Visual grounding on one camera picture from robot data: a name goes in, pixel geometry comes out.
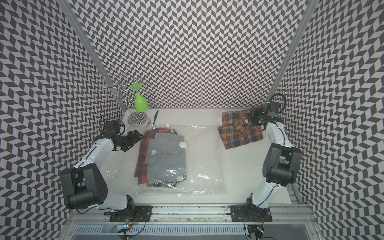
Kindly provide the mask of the red black buffalo plaid shirt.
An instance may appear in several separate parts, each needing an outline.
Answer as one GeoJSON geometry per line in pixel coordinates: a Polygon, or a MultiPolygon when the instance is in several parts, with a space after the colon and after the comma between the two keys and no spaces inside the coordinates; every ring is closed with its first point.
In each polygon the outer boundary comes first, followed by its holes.
{"type": "Polygon", "coordinates": [[[140,142],[138,161],[134,174],[134,177],[138,178],[139,185],[147,184],[149,182],[147,178],[148,165],[145,163],[145,160],[149,147],[149,140],[154,139],[157,133],[174,134],[173,130],[168,128],[155,128],[145,132],[140,142]]]}

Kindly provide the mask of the grey shirt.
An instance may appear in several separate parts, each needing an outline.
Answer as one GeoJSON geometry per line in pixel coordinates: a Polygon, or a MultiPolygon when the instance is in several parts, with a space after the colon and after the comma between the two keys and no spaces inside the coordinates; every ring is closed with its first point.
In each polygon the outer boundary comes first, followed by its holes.
{"type": "Polygon", "coordinates": [[[150,186],[173,188],[186,180],[186,149],[179,147],[180,142],[185,142],[183,136],[167,133],[149,140],[145,163],[150,186]]]}

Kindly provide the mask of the clear plastic vacuum bag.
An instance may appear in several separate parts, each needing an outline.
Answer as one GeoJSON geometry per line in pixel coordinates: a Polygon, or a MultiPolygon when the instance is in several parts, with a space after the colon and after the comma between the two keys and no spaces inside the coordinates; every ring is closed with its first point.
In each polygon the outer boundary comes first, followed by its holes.
{"type": "Polygon", "coordinates": [[[162,124],[154,127],[142,126],[137,130],[142,135],[147,130],[168,128],[184,137],[186,148],[187,178],[173,188],[153,187],[138,184],[134,177],[138,161],[140,142],[130,150],[110,153],[101,173],[109,190],[121,195],[209,195],[222,193],[225,189],[222,171],[220,138],[215,126],[188,126],[162,124]]]}

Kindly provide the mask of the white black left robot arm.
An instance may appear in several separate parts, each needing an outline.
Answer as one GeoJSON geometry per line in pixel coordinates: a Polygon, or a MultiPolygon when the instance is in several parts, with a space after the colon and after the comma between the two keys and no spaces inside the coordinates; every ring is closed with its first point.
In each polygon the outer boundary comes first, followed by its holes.
{"type": "Polygon", "coordinates": [[[142,137],[137,130],[130,131],[127,135],[118,134],[115,130],[105,131],[95,137],[89,152],[72,168],[61,172],[65,206],[80,214],[80,210],[93,207],[112,212],[134,211],[135,204],[131,196],[118,195],[108,190],[101,168],[111,152],[127,152],[142,137]]]}

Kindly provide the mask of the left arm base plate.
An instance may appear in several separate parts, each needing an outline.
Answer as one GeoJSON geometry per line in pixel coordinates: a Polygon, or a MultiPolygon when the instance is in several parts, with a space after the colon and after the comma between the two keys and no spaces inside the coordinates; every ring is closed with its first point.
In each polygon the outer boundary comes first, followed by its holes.
{"type": "Polygon", "coordinates": [[[134,210],[125,209],[116,212],[104,213],[110,216],[110,222],[149,222],[153,206],[136,206],[134,210]]]}

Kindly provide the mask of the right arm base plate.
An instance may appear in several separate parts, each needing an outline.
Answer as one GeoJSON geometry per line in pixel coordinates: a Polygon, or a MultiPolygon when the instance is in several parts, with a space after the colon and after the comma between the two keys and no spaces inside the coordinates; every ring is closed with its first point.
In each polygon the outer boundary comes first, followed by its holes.
{"type": "Polygon", "coordinates": [[[270,209],[262,209],[255,206],[251,206],[246,210],[245,205],[232,205],[229,207],[232,222],[272,222],[272,214],[270,209]]]}

